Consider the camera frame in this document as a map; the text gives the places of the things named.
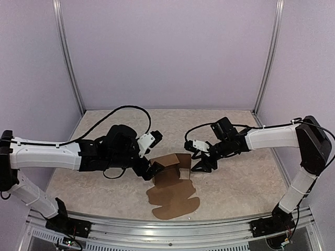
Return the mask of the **brown cardboard box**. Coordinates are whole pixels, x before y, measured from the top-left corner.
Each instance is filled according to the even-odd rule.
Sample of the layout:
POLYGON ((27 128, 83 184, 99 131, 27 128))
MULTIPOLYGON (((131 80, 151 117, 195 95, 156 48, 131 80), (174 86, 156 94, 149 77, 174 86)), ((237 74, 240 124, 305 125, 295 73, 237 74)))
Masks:
POLYGON ((191 180, 191 155, 173 153, 150 160, 152 167, 161 167, 153 178, 154 186, 147 190, 152 214, 160 220, 171 220, 190 214, 200 206, 191 180))

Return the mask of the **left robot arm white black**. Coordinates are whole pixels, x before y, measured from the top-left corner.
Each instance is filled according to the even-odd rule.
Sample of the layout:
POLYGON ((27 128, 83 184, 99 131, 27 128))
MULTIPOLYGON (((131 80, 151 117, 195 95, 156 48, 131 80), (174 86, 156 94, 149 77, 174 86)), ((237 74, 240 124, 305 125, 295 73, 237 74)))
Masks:
POLYGON ((62 168, 78 172, 105 172, 109 168, 131 168, 138 177, 152 179, 164 167, 151 164, 145 157, 161 140, 159 131, 137 136, 126 125, 114 125, 108 133, 95 140, 86 138, 73 142, 29 141, 13 136, 11 130, 1 135, 1 191, 7 192, 42 214, 61 232, 73 228, 64 202, 51 198, 32 183, 23 168, 62 168))

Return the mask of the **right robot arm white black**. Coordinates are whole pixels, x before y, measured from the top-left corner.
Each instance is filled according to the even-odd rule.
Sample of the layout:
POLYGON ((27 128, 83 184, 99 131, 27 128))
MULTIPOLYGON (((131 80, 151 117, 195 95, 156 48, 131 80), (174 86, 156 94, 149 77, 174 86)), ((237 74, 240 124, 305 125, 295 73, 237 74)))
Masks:
POLYGON ((334 162, 334 133, 322 127, 314 116, 294 118, 289 123, 252 127, 233 124, 227 117, 208 123, 218 142, 190 140, 184 148, 199 160, 194 172, 210 173, 218 161, 241 153, 272 149, 289 186, 272 211, 268 228, 279 232, 292 212, 309 195, 318 177, 334 162))

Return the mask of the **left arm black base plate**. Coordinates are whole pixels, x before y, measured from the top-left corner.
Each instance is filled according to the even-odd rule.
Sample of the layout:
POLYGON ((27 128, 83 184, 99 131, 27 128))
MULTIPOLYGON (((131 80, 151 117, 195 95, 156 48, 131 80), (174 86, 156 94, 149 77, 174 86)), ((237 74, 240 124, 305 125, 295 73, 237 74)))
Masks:
POLYGON ((70 217, 63 219, 59 215, 51 219, 46 219, 47 229, 74 237, 88 238, 91 226, 92 223, 90 221, 79 220, 70 217))

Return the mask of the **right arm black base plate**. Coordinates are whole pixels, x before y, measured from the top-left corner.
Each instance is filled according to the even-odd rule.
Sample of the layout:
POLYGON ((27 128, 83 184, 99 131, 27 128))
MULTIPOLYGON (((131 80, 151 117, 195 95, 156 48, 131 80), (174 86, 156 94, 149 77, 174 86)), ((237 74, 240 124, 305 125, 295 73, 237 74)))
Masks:
POLYGON ((268 218, 259 218, 250 222, 250 228, 253 237, 260 237, 265 235, 271 235, 293 229, 295 222, 293 219, 289 219, 286 222, 282 222, 279 219, 271 216, 268 218))

